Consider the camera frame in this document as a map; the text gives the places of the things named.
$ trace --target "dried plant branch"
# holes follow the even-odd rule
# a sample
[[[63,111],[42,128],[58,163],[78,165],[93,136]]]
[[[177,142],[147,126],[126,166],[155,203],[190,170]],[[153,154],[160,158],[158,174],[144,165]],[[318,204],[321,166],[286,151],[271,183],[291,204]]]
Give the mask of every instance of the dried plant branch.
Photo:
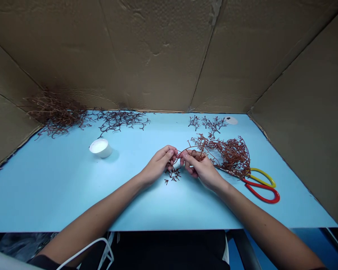
[[[97,116],[97,120],[104,119],[103,125],[100,127],[101,135],[103,137],[104,132],[109,130],[121,131],[121,126],[125,125],[129,128],[134,128],[134,125],[141,125],[139,129],[144,130],[147,123],[150,122],[148,118],[143,119],[146,113],[135,111],[105,111],[102,108],[100,110],[93,110],[93,115]]]
[[[240,179],[250,176],[250,157],[248,148],[241,136],[237,139],[227,141],[216,139],[213,133],[209,133],[208,138],[203,134],[198,134],[197,138],[192,138],[198,149],[211,160],[215,167],[227,171],[230,175],[237,176]],[[216,150],[222,157],[219,161],[210,150]]]
[[[205,126],[205,129],[209,128],[211,129],[212,133],[214,134],[215,132],[220,133],[219,129],[221,127],[227,126],[228,124],[224,123],[225,118],[219,119],[217,116],[210,121],[207,117],[202,118],[202,125]]]
[[[190,124],[188,126],[195,126],[195,131],[196,131],[196,129],[200,127],[199,117],[198,116],[190,117]]]
[[[91,126],[89,122],[93,121],[86,106],[47,89],[43,91],[42,96],[28,97],[25,100],[32,103],[34,108],[27,114],[44,125],[38,136],[46,133],[54,139],[56,135],[67,134],[73,126],[77,125],[83,129]]]

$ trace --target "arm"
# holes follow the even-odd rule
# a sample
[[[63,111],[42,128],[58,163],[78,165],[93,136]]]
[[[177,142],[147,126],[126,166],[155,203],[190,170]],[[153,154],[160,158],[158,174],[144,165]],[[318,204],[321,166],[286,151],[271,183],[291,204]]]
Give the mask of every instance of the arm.
[[[309,270],[325,267],[302,240],[225,181],[208,157],[199,162],[182,152],[178,158],[181,158],[181,165],[185,163],[185,168],[193,177],[199,176],[204,185],[225,202],[278,269]]]
[[[167,145],[160,149],[148,165],[136,176],[86,210],[65,227],[38,255],[45,255],[62,264],[94,240],[103,236],[130,202],[144,189],[154,183],[165,168],[177,159],[176,148]],[[77,267],[89,249],[73,259],[67,266]]]

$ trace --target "person's left hand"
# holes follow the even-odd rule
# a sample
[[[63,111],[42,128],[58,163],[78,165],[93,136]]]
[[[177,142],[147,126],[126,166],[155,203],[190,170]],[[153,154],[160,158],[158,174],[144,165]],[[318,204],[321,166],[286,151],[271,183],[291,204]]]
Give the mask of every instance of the person's left hand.
[[[167,145],[160,149],[139,173],[142,181],[150,186],[160,177],[165,169],[171,171],[174,162],[177,160],[177,155],[178,150],[174,146]]]

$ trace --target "hand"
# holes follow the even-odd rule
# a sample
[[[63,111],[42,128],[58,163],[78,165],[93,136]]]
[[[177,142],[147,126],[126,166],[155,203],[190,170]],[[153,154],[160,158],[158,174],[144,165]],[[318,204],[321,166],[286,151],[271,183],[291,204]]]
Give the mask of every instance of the hand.
[[[202,161],[196,160],[195,158],[199,157],[200,154],[200,152],[192,150],[181,152],[178,156],[180,158],[180,165],[183,166],[185,164],[185,169],[190,175],[194,178],[199,177],[207,188],[213,191],[222,189],[227,184],[227,181],[220,176],[206,154],[202,153],[205,156]]]
[[[174,162],[177,160],[177,155],[178,150],[173,146],[167,145],[160,149],[155,153],[148,165],[139,173],[142,181],[150,186],[161,176],[164,169],[171,171]]]

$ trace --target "person's right hand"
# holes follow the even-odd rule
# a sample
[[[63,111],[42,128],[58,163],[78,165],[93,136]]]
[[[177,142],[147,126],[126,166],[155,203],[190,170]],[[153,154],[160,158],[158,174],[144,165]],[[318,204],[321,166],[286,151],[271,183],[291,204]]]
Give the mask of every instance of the person's right hand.
[[[185,150],[181,152],[178,155],[178,158],[180,158],[180,165],[183,166],[185,164],[185,169],[191,174],[191,176],[194,178],[199,177],[207,188],[213,191],[223,189],[225,184],[227,184],[227,181],[220,176],[207,155],[202,153],[205,158],[202,161],[197,161],[195,158],[199,157],[200,154],[200,152],[193,152],[192,150]]]

